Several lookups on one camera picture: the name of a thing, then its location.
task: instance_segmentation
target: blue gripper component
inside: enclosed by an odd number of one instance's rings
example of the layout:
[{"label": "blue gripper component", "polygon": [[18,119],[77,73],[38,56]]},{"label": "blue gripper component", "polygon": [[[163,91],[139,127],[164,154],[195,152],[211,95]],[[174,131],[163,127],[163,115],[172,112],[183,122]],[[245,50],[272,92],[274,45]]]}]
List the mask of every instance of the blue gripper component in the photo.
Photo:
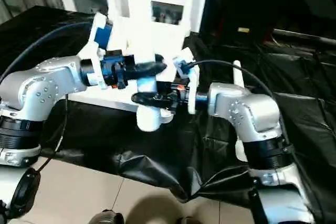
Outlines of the blue gripper component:
[{"label": "blue gripper component", "polygon": [[98,27],[94,41],[99,44],[99,48],[106,50],[109,38],[112,34],[112,25],[106,24],[104,29]]}]

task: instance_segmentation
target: black plastic sheet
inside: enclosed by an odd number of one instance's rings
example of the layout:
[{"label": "black plastic sheet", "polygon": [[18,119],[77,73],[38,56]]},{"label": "black plastic sheet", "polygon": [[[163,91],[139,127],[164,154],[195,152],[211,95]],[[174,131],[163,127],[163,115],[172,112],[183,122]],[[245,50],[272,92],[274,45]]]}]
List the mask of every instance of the black plastic sheet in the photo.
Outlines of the black plastic sheet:
[{"label": "black plastic sheet", "polygon": [[[34,7],[2,24],[0,72],[45,33],[85,20],[92,16]],[[47,58],[75,55],[88,35],[87,28],[73,28],[56,36],[36,48],[16,70]],[[197,59],[240,60],[276,93],[289,138],[314,191],[309,191],[313,208],[319,218],[335,222],[336,53],[210,46],[209,56],[196,35],[185,44]],[[212,81],[232,83],[232,72],[222,66],[201,66],[201,87],[206,90]],[[252,92],[263,92],[248,76],[244,80]],[[71,101],[68,116],[57,159],[169,188],[181,201],[204,196],[248,206],[251,180],[246,166],[235,157],[235,131],[225,120],[212,118],[205,110],[188,115],[181,107],[170,124],[146,133],[138,129],[134,113]],[[43,155],[55,148],[63,119],[64,101],[60,101],[45,124]]]}]

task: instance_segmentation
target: tile floor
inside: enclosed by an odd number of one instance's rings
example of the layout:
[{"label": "tile floor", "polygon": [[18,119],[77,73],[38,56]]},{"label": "tile floor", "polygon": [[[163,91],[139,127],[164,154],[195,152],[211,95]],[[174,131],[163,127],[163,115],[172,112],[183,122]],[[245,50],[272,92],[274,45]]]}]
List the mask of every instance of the tile floor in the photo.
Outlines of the tile floor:
[{"label": "tile floor", "polygon": [[174,224],[183,216],[203,224],[253,223],[245,208],[201,197],[181,204],[167,189],[51,161],[41,174],[33,209],[10,224],[87,224],[106,208],[122,213],[126,224]]}]

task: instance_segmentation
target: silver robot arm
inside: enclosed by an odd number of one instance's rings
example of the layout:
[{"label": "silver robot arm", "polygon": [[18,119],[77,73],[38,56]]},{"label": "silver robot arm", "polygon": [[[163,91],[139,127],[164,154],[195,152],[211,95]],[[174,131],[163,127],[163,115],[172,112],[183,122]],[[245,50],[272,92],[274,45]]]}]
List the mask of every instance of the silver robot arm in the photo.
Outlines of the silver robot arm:
[{"label": "silver robot arm", "polygon": [[124,57],[120,50],[107,51],[96,61],[96,67],[91,59],[78,56],[52,58],[32,69],[11,73],[1,83],[0,224],[32,208],[40,173],[29,167],[40,154],[43,124],[65,94],[99,84],[97,67],[101,68],[100,82],[123,89],[128,80],[155,76],[166,64],[160,56],[157,62],[135,64],[133,56]]},{"label": "silver robot arm", "polygon": [[30,211],[40,173],[29,168],[40,154],[39,137],[55,103],[85,91],[77,56],[53,58],[8,75],[0,85],[0,223]]},{"label": "silver robot arm", "polygon": [[276,102],[233,84],[212,83],[208,114],[228,120],[242,140],[249,173],[251,210],[256,223],[314,223],[296,164],[282,136]]},{"label": "silver robot arm", "polygon": [[36,161],[38,138],[51,109],[65,94],[85,91],[77,56],[52,58],[14,72],[0,85],[0,165],[27,166]]}]

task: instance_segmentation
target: black wire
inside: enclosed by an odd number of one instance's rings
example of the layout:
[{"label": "black wire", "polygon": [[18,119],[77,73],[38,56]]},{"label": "black wire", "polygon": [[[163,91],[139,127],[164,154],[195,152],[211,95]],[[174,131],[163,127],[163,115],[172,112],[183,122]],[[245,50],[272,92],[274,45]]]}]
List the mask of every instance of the black wire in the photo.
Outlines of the black wire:
[{"label": "black wire", "polygon": [[61,136],[58,140],[58,143],[56,145],[56,148],[54,150],[54,152],[52,153],[52,155],[50,157],[48,157],[48,159],[41,165],[41,167],[37,170],[38,172],[41,172],[43,170],[44,167],[47,166],[47,164],[49,164],[49,162],[56,156],[56,153],[60,150],[60,145],[62,143],[63,137],[64,137],[64,133],[65,133],[65,129],[68,123],[68,94],[65,95],[65,111],[64,111],[64,121],[63,121],[63,128],[62,128],[62,132],[61,132]]},{"label": "black wire", "polygon": [[84,25],[90,25],[89,22],[78,22],[73,24],[67,24],[61,27],[56,28],[55,30],[52,30],[48,32],[47,34],[40,37],[37,41],[30,44],[29,47],[27,47],[3,72],[3,74],[0,77],[0,83],[4,80],[4,78],[11,73],[12,69],[20,62],[22,61],[34,48],[39,46],[42,42],[49,40],[53,35],[59,33],[60,31],[63,31],[68,28],[78,27],[78,26],[84,26]]},{"label": "black wire", "polygon": [[[277,102],[273,93],[272,93],[272,91],[266,86],[266,84],[263,83],[263,81],[261,81],[258,77],[256,77],[253,73],[251,73],[247,69],[236,66],[231,62],[228,62],[228,61],[225,61],[225,60],[200,60],[200,61],[191,62],[191,63],[187,64],[187,66],[189,68],[192,68],[195,65],[199,65],[199,64],[203,64],[203,63],[222,64],[222,65],[226,65],[226,66],[231,66],[233,68],[236,68],[236,69],[244,72],[245,74],[251,76],[263,88],[263,90],[267,93],[267,95],[269,95],[275,102]],[[284,118],[282,117],[282,114],[281,114],[281,111],[280,111],[279,122],[280,122],[280,126],[281,126],[281,129],[282,129],[282,134],[283,134],[283,137],[286,140],[287,144],[289,144],[288,134],[287,134],[285,123],[284,123],[283,120],[284,120]]]}]

